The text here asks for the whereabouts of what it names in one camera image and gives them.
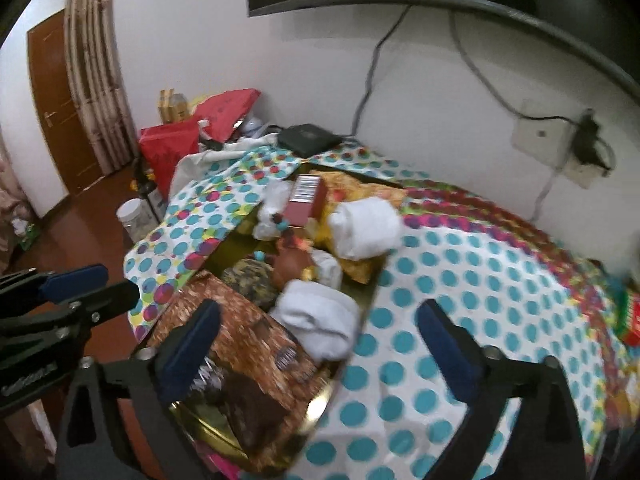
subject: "wall socket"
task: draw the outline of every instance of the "wall socket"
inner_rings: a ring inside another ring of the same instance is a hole
[[[524,101],[522,113],[532,116],[554,115],[542,105],[533,101]],[[553,170],[562,164],[575,126],[565,121],[529,121],[518,119],[511,144],[516,150],[532,156],[538,162]],[[578,186],[589,189],[593,181],[602,176],[604,170],[596,166],[584,166],[571,155],[562,171],[565,177]]]

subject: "door handle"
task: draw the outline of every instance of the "door handle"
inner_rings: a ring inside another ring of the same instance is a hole
[[[48,126],[49,128],[53,128],[53,123],[49,120],[49,118],[50,118],[51,116],[54,116],[55,114],[56,114],[55,112],[51,112],[51,113],[49,113],[49,112],[44,112],[44,120],[45,120],[45,121],[47,121],[47,126]]]

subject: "striped curtain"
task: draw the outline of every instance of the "striped curtain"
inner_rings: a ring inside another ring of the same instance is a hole
[[[126,165],[138,142],[122,88],[111,0],[66,0],[71,96],[104,175]]]

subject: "power adapter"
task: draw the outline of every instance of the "power adapter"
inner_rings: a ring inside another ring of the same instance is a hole
[[[607,165],[596,148],[597,143],[601,143],[609,152],[609,162],[613,165],[614,153],[609,144],[600,138],[598,132],[600,125],[593,120],[593,111],[588,110],[577,125],[574,138],[571,140],[570,151],[575,158],[584,166],[597,166],[602,168],[604,173],[602,176],[609,176],[613,170],[612,166]]]

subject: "blue gripper pad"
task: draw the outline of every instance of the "blue gripper pad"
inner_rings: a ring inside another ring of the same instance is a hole
[[[482,378],[478,344],[464,328],[454,325],[434,300],[418,307],[416,322],[453,396],[465,404],[472,403]]]
[[[167,406],[187,396],[220,331],[221,319],[218,304],[203,300],[187,323],[169,332],[155,362],[161,404]]]
[[[54,274],[40,286],[40,297],[43,301],[60,304],[83,296],[99,288],[109,281],[109,271],[101,264]]]

